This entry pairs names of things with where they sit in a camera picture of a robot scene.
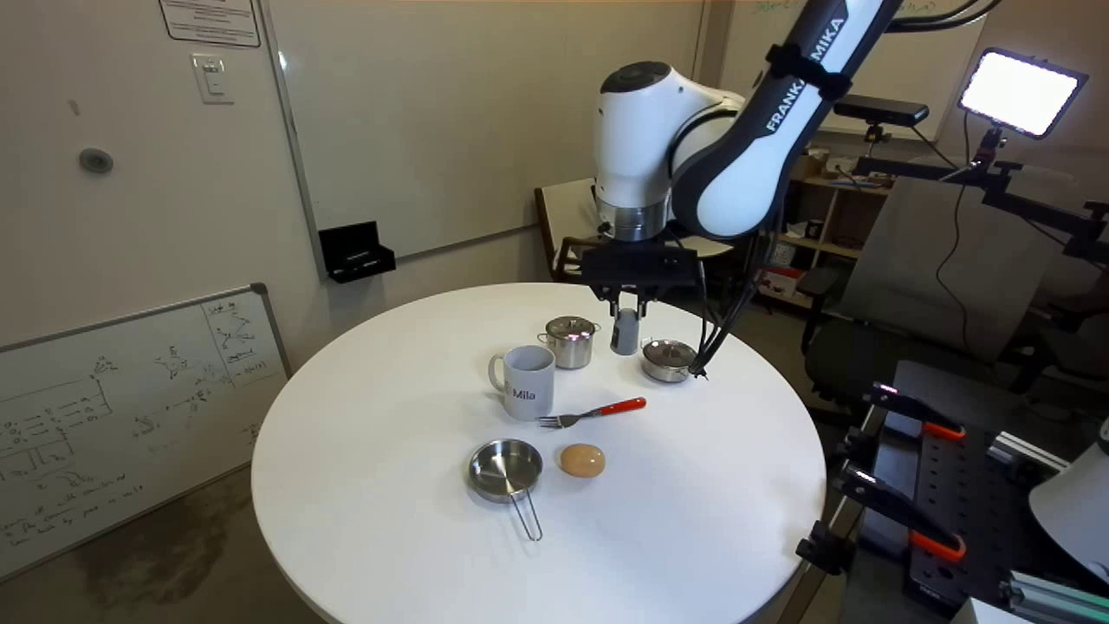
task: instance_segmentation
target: white mug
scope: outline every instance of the white mug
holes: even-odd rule
[[[490,359],[490,380],[516,418],[553,416],[554,357],[545,347],[512,347]]]

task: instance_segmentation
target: wall sign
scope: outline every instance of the wall sign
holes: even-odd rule
[[[253,0],[160,0],[176,43],[258,49]]]

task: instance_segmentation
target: white round table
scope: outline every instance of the white round table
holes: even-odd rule
[[[647,409],[545,431],[490,388],[493,352],[554,315],[599,325],[592,364],[557,371],[554,411],[645,395]],[[825,455],[794,388],[743,341],[706,379],[654,384],[606,347],[606,305],[578,284],[493,284],[382,311],[319,350],[279,395],[253,451],[253,506],[287,579],[338,621],[390,624],[722,624],[799,567],[825,496]],[[697,344],[701,318],[651,305],[645,341]],[[512,506],[464,467],[484,439],[545,459],[527,541]],[[565,443],[602,448],[592,483]]]

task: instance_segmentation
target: light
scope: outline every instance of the light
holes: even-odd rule
[[[1015,131],[1047,136],[1082,84],[1082,72],[985,53],[962,105]]]

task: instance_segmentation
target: metal cup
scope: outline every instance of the metal cup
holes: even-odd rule
[[[545,344],[554,352],[557,371],[578,371],[592,357],[597,325],[582,315],[557,315],[545,325]]]

